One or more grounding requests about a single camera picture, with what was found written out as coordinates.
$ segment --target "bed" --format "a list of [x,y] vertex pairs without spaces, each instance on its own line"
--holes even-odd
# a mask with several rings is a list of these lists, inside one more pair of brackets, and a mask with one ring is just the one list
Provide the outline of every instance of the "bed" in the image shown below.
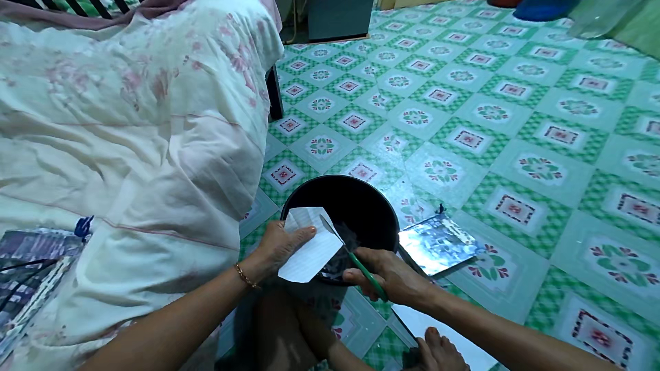
[[[0,233],[96,216],[5,366],[74,369],[237,260],[283,54],[271,14],[194,0],[97,31],[0,22]],[[215,338],[191,364],[213,367]]]

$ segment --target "hand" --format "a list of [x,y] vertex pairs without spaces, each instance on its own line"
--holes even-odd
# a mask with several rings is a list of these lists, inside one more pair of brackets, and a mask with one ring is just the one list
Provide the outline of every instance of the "hand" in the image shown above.
[[438,329],[429,327],[424,334],[426,340],[418,337],[417,344],[422,362],[405,371],[470,371],[463,356],[446,337],[440,337]]
[[266,275],[277,272],[286,261],[307,241],[316,235],[316,228],[309,226],[293,233],[284,230],[284,221],[268,223],[266,232],[257,249],[250,257],[259,258]]
[[[432,290],[434,285],[413,271],[393,252],[357,248],[355,255],[362,263],[373,268],[374,273],[377,273],[374,278],[392,302],[413,307],[421,300],[428,299],[428,291]],[[376,290],[359,269],[345,270],[342,278],[348,283],[360,285],[362,292],[372,301],[378,300]]]

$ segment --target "tiled floor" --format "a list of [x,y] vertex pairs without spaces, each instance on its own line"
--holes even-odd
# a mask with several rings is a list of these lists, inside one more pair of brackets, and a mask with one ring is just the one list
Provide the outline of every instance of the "tiled floor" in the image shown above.
[[[243,255],[302,182],[348,174],[401,226],[442,202],[488,252],[440,283],[629,370],[660,370],[660,65],[482,0],[374,12],[371,38],[286,48]],[[377,370],[413,339],[384,303],[313,289]],[[222,349],[230,349],[223,343]]]

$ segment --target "gold bracelet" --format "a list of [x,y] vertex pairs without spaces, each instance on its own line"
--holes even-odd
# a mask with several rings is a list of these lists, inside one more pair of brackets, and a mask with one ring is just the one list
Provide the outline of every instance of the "gold bracelet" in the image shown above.
[[236,271],[238,272],[238,275],[241,276],[241,279],[249,286],[251,286],[252,288],[261,288],[256,284],[252,283],[252,281],[246,277],[245,273],[243,273],[243,269],[241,269],[241,267],[238,266],[238,263],[234,264],[234,268],[236,268]]

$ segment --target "lined paper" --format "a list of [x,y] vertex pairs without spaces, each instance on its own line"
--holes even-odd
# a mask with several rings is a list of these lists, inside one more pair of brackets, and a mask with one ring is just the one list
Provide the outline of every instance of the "lined paper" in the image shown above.
[[285,231],[291,233],[308,226],[316,227],[316,236],[294,253],[277,273],[287,281],[309,282],[344,245],[323,207],[289,210],[284,222]]
[[429,327],[438,329],[440,336],[445,336],[455,346],[456,350],[461,353],[463,360],[470,366],[472,371],[489,371],[497,360],[486,353],[483,349],[476,346],[470,340],[464,338],[461,334],[454,331],[446,324],[435,320],[433,317],[426,314],[417,312],[416,310],[400,305],[392,305],[392,310],[397,314],[397,317],[403,322],[414,337],[424,338],[424,333]]

